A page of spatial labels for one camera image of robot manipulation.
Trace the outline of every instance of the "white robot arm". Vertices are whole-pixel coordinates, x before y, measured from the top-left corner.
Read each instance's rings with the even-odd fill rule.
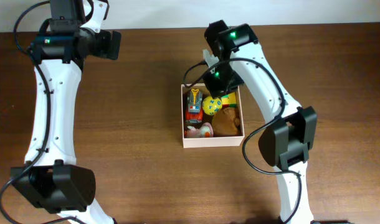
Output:
[[[51,0],[52,18],[44,22],[27,52],[35,64],[37,81],[34,129],[24,160],[27,165],[11,169],[11,180],[0,193],[0,210],[12,223],[17,222],[1,206],[1,195],[10,184],[33,206],[56,213],[61,220],[116,223],[95,199],[93,172],[77,167],[74,153],[75,97],[85,57],[115,60],[121,39],[117,32],[111,35],[101,30],[108,1],[87,2]]]
[[[210,77],[204,77],[204,82],[206,83],[208,89],[210,91],[212,90],[212,95],[225,95],[230,91],[230,89],[233,89],[232,86],[234,86],[235,88],[236,84],[241,84],[241,82],[233,84],[233,75],[231,75],[231,73],[235,73],[234,75],[238,75],[240,77],[239,80],[243,80],[244,83],[247,85],[252,96],[259,105],[259,108],[262,112],[262,115],[266,123],[269,123],[274,119],[284,120],[285,118],[290,118],[295,114],[299,113],[300,110],[302,110],[302,107],[299,104],[299,102],[294,100],[294,98],[288,93],[288,91],[284,89],[283,85],[280,83],[279,79],[276,77],[273,70],[267,63],[265,55],[262,52],[262,47],[256,39],[256,36],[254,37],[254,35],[255,34],[252,32],[248,25],[243,25],[229,29],[228,27],[226,27],[223,21],[211,24],[206,31],[205,37],[209,45],[211,46],[214,54],[219,56],[219,58],[213,55],[209,55],[209,52],[207,50],[204,50],[204,60],[207,62],[208,66],[211,68],[219,61],[223,62],[227,60],[227,62],[229,62],[231,60],[234,60],[233,58],[242,58],[244,60],[229,62],[230,68],[227,66],[218,66],[214,68],[212,70],[212,73],[207,75]],[[270,72],[272,77],[269,77],[268,74],[260,68],[260,66],[255,66],[254,63],[250,63],[247,60],[253,60],[261,64],[261,66],[263,66]],[[277,82],[277,85],[273,83],[272,79],[274,79]],[[281,89],[284,95],[284,111],[281,111],[282,99],[277,87]],[[314,119],[314,121],[312,122],[316,121],[315,114],[309,116],[309,118]],[[313,129],[309,129],[308,131],[310,132],[310,134],[314,135],[315,124],[310,127],[312,127]],[[277,138],[274,138],[274,141],[279,140],[278,135],[279,134],[276,135]],[[282,148],[285,148],[285,151],[291,151],[291,147],[291,144],[286,144]],[[295,147],[303,147],[302,142],[298,142],[298,145]],[[268,150],[274,152],[275,144],[271,144],[271,147]],[[278,155],[279,161],[276,161],[276,163],[271,164],[269,162],[270,165],[274,165],[273,169],[276,172],[282,172],[282,169],[284,169],[287,171],[290,170],[298,173],[302,183],[302,194],[301,197],[298,198],[298,191],[300,186],[299,181],[297,180],[297,176],[291,173],[277,175],[278,189],[280,192],[282,208],[280,212],[280,220],[282,222],[288,220],[286,223],[289,224],[310,224],[313,221],[313,215],[309,208],[308,192],[306,189],[307,158],[303,158],[304,155],[302,153],[299,153],[302,152],[302,150],[295,149],[295,151],[297,151],[296,154],[289,158],[289,160],[293,160],[294,162],[287,163],[287,161],[285,161],[285,163],[287,163],[285,166],[283,166],[283,164],[280,164],[281,162],[284,162],[280,161],[280,159],[285,160],[284,158],[280,157],[280,155]],[[262,150],[261,152],[265,159],[270,159],[268,153],[263,152]],[[290,215],[292,215],[292,213],[294,212],[297,200],[299,200],[299,206],[297,208],[297,211],[293,214],[291,219],[289,219]]]

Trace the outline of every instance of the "wooden table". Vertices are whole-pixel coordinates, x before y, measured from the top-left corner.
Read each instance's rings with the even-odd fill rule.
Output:
[[[269,64],[318,113],[308,191],[317,220],[380,223],[380,23],[257,26]],[[183,149],[179,86],[202,60],[204,29],[122,30],[117,61],[89,57],[77,94],[77,165],[94,171],[96,197],[119,223],[266,223],[280,212],[274,177],[252,170],[240,147]],[[20,34],[27,45],[34,34]],[[195,70],[195,79],[203,68]],[[245,133],[263,124],[241,88]],[[0,34],[0,188],[21,166],[32,132],[33,67]],[[269,169],[257,149],[250,157]],[[4,195],[24,223],[56,218],[16,190]],[[0,214],[0,223],[6,223]]]

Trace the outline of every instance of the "toy figure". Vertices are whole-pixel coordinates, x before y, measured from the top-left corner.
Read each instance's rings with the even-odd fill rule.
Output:
[[[241,134],[239,126],[240,116],[237,108],[224,108],[212,119],[216,136],[238,136]]]
[[[193,126],[188,126],[187,131],[184,131],[185,138],[211,138],[214,137],[214,131],[212,125],[208,122],[202,124],[200,129]]]

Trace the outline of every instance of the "toy car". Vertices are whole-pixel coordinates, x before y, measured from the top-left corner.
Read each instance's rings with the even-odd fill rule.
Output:
[[[188,107],[186,108],[186,122],[202,122],[202,92],[199,89],[191,89],[188,93]]]

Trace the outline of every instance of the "open box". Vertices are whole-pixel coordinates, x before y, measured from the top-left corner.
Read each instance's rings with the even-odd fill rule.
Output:
[[[198,88],[202,91],[203,98],[209,96],[209,91],[207,90],[205,84],[198,83],[193,86],[193,88]],[[235,97],[237,100],[237,108],[239,109],[240,116],[240,136],[231,136],[231,137],[213,137],[213,138],[185,138],[184,129],[187,127],[186,121],[184,119],[184,113],[187,107],[187,92],[190,88],[186,88],[184,85],[181,85],[181,102],[182,102],[182,139],[183,139],[183,148],[190,147],[219,147],[219,146],[240,146],[242,140],[244,139],[244,123],[242,120],[242,110],[241,110],[241,99],[240,91],[237,89],[235,92]],[[211,123],[212,116],[205,115],[203,116],[202,122]]]

